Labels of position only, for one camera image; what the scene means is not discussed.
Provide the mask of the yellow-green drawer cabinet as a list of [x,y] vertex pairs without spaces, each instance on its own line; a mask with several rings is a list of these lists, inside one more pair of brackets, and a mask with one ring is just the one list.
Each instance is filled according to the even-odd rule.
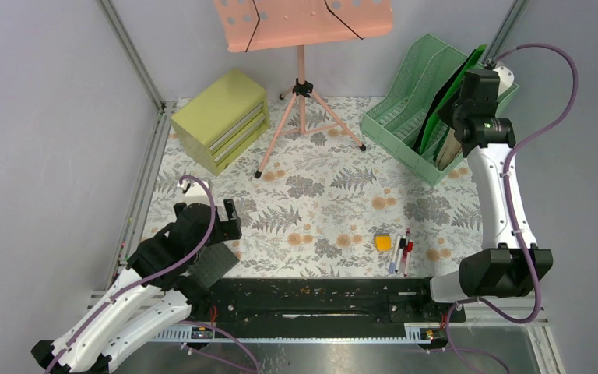
[[266,90],[232,69],[171,116],[187,155],[219,175],[269,128]]

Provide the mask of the yellow eraser block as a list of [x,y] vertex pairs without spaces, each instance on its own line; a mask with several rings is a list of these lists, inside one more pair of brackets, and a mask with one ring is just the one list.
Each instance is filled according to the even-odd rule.
[[388,252],[393,248],[394,241],[389,234],[377,234],[374,236],[375,249],[378,252]]

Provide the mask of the purple puzzle book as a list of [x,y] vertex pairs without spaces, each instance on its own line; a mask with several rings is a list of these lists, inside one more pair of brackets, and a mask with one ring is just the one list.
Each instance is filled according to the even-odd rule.
[[447,135],[443,138],[439,152],[436,154],[434,164],[437,169],[439,171],[443,171],[446,167],[448,167],[459,155],[461,149],[461,143],[456,138],[456,131],[450,128]]

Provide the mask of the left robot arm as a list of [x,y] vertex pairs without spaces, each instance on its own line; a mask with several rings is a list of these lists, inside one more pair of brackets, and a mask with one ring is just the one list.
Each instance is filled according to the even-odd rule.
[[68,332],[31,349],[47,373],[113,373],[169,326],[213,311],[210,288],[238,262],[228,248],[241,238],[232,199],[219,218],[210,183],[181,177],[175,221],[139,243],[101,299]]

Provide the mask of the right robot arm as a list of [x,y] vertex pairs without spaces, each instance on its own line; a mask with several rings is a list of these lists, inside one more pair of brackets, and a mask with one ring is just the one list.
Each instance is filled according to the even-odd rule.
[[526,296],[553,266],[551,251],[539,249],[530,229],[515,162],[508,159],[516,145],[512,123],[497,115],[498,97],[512,80],[505,68],[469,69],[456,97],[438,113],[453,129],[472,171],[483,239],[479,252],[463,259],[457,271],[433,277],[430,291],[417,297],[417,314],[427,321],[441,316],[446,302]]

